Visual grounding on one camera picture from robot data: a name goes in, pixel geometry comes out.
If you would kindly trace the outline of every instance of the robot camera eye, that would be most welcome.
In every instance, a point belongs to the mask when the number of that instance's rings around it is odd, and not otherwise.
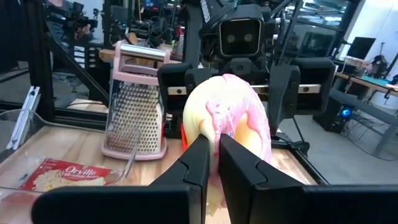
[[[250,57],[260,51],[261,22],[255,19],[220,24],[220,51],[224,57]]]

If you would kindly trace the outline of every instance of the box grater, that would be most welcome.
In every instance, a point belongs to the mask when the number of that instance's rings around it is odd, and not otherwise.
[[[102,152],[129,159],[132,149],[138,145],[136,160],[160,159],[167,150],[167,142],[163,135],[164,108],[157,69],[129,64],[131,57],[168,63],[170,52],[122,41],[116,44]]]

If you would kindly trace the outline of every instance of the glazed donut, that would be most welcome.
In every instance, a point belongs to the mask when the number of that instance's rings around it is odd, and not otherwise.
[[[218,152],[221,134],[228,134],[262,160],[271,162],[271,136],[264,106],[249,83],[232,74],[212,77],[189,95],[183,111],[188,146],[199,134],[209,139],[208,213],[225,206]]]

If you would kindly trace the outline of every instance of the pink frosting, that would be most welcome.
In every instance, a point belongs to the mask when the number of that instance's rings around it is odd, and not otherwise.
[[[218,154],[220,149],[221,134],[229,134],[231,137],[235,135],[235,129],[241,119],[242,115],[248,114],[248,126],[250,129],[257,132],[261,138],[261,154],[259,157],[270,163],[271,162],[271,135],[269,133],[268,119],[264,106],[259,99],[257,93],[250,87],[250,84],[232,74],[224,74],[223,78],[226,86],[236,86],[239,88],[247,88],[241,98],[236,99],[233,104],[227,105],[223,102],[220,94],[215,96],[206,103],[206,109],[213,118],[213,127],[216,133],[215,137],[215,166],[211,170],[210,184],[221,188],[220,177],[218,170]]]

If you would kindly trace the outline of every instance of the glass dish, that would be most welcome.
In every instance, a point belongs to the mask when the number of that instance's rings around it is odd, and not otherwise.
[[[5,153],[13,150],[21,112],[28,118],[25,137],[17,150]],[[137,147],[128,160],[106,157],[101,153],[104,132],[48,123],[22,110],[0,114],[0,126],[0,223],[30,223],[35,198],[56,187],[129,184]]]

